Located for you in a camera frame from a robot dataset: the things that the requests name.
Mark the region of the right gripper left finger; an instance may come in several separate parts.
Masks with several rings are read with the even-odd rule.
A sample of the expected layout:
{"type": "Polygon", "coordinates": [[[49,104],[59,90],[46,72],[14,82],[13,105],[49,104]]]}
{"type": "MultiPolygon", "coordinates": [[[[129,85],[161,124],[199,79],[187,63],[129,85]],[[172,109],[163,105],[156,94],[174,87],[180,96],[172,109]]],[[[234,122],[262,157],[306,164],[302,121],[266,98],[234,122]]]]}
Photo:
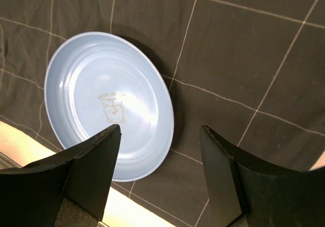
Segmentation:
{"type": "Polygon", "coordinates": [[[52,156],[2,169],[1,226],[97,226],[120,141],[114,124],[52,156]]]}

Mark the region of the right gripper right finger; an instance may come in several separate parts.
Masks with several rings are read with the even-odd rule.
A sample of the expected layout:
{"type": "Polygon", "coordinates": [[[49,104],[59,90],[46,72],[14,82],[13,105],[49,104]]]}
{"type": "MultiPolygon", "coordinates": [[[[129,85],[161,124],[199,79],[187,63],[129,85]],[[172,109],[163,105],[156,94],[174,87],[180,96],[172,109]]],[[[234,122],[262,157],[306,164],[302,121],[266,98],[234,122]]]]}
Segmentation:
{"type": "Polygon", "coordinates": [[[324,226],[324,168],[295,171],[260,159],[210,127],[201,155],[215,226],[324,226]]]}

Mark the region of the blue plastic plate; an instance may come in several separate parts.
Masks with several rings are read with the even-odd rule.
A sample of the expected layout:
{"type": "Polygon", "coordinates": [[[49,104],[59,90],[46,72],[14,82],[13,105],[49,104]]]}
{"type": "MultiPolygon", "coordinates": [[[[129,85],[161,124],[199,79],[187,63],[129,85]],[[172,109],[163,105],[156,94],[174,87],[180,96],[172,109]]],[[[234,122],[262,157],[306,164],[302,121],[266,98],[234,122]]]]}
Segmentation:
{"type": "Polygon", "coordinates": [[[171,148],[174,111],[165,81],[138,47],[119,36],[89,31],[64,41],[49,61],[44,100],[64,149],[120,126],[115,182],[149,176],[171,148]]]}

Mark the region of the dark grey checked cloth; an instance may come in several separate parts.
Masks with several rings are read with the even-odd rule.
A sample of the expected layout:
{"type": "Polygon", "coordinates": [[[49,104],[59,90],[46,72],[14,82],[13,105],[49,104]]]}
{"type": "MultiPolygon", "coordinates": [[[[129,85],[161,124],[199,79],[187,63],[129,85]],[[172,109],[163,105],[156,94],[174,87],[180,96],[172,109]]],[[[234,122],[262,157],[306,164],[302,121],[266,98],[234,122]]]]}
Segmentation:
{"type": "Polygon", "coordinates": [[[213,226],[199,129],[274,164],[324,164],[324,0],[1,0],[1,139],[30,161],[61,145],[44,104],[46,67],[66,39],[119,35],[170,91],[174,141],[150,176],[113,188],[159,221],[213,226]]]}

